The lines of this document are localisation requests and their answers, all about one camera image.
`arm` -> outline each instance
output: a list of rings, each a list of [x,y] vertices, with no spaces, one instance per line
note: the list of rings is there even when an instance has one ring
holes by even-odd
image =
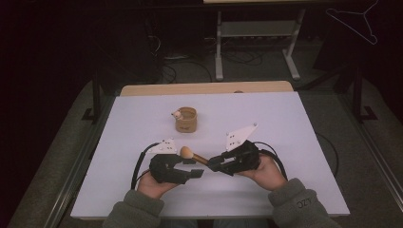
[[[123,201],[117,202],[106,218],[104,228],[153,228],[160,225],[163,210],[161,196],[176,187],[175,183],[157,183],[148,172],[140,179],[137,191],[130,190]]]
[[[329,218],[317,193],[306,189],[298,179],[287,181],[270,157],[261,155],[257,170],[240,174],[272,191],[269,200],[274,206],[273,219],[279,227],[340,227]]]

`small wooden cup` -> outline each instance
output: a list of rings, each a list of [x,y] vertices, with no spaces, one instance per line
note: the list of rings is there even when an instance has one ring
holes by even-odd
[[[175,128],[182,133],[193,133],[198,125],[198,113],[193,107],[181,107],[179,109],[183,118],[176,120]]]

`table leg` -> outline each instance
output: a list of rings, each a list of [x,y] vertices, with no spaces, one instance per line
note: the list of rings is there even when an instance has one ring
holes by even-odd
[[[217,15],[217,51],[216,51],[216,80],[222,81],[222,59],[221,59],[221,12]]]
[[[305,9],[301,9],[299,11],[299,14],[298,14],[298,17],[297,17],[297,20],[296,20],[296,24],[294,25],[293,33],[291,35],[291,44],[287,49],[284,49],[282,51],[282,53],[284,55],[284,58],[285,58],[285,62],[287,63],[287,66],[288,66],[288,68],[290,70],[291,76],[296,81],[300,79],[300,76],[299,76],[299,73],[297,71],[297,67],[294,64],[292,54],[293,54],[294,46],[296,45],[296,42],[297,42],[299,29],[301,28],[302,19],[303,19],[304,14],[305,14]]]

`small wooden object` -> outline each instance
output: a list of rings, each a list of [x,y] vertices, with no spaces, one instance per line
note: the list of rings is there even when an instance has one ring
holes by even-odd
[[[175,128],[182,133],[192,133],[196,131],[198,123],[198,113],[193,107],[181,107],[178,109],[182,117],[176,119]]]
[[[192,160],[202,163],[204,165],[207,165],[207,163],[208,163],[207,159],[205,159],[204,157],[202,157],[198,154],[193,153],[193,151],[187,146],[184,146],[181,148],[181,157],[184,159],[192,159]]]

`person's left hand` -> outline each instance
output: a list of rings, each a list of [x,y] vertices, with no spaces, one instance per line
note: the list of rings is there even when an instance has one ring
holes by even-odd
[[[170,182],[158,183],[151,176],[151,173],[147,172],[140,178],[137,191],[153,199],[160,199],[164,193],[166,193],[167,191],[171,190],[176,186],[178,186],[177,183],[170,183]]]

